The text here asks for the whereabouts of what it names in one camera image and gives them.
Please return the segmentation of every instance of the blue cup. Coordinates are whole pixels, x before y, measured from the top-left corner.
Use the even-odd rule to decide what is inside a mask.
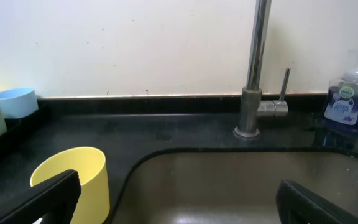
[[[38,110],[33,88],[15,88],[0,92],[0,107],[5,118],[24,118]]]

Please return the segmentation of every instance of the sink basin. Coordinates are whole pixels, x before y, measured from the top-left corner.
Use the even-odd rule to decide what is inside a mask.
[[[282,179],[358,218],[358,159],[328,152],[172,153],[129,177],[113,223],[280,223]]]

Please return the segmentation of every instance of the yellow cup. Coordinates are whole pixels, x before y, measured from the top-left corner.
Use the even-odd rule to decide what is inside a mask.
[[[65,170],[78,172],[81,195],[71,224],[99,224],[110,211],[106,158],[93,147],[76,147],[50,157],[31,175],[30,185],[37,185]]]

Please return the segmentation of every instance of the purple liquid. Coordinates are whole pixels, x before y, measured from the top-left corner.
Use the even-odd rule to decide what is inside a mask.
[[[350,133],[358,133],[358,115],[357,115],[357,121],[354,125],[349,125],[349,124],[342,124],[336,121],[333,121],[331,119],[328,119],[324,116],[324,113],[326,111],[327,105],[328,104],[333,104],[335,102],[335,99],[333,99],[333,94],[334,93],[338,93],[338,87],[330,87],[328,89],[328,97],[327,100],[324,104],[323,110],[319,116],[319,121],[324,124],[325,126],[327,126],[328,128],[331,129],[336,129],[339,131],[345,131],[345,132],[350,132]],[[352,97],[353,101],[354,101],[354,106],[352,108],[352,112],[356,112],[358,111],[358,96],[353,96]]]

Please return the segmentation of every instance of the black tray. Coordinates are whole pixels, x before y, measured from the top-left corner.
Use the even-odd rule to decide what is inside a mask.
[[[0,136],[0,161],[11,152],[16,151],[19,143],[42,127],[50,119],[50,112],[45,103],[39,109],[20,119],[5,119],[7,131]]]

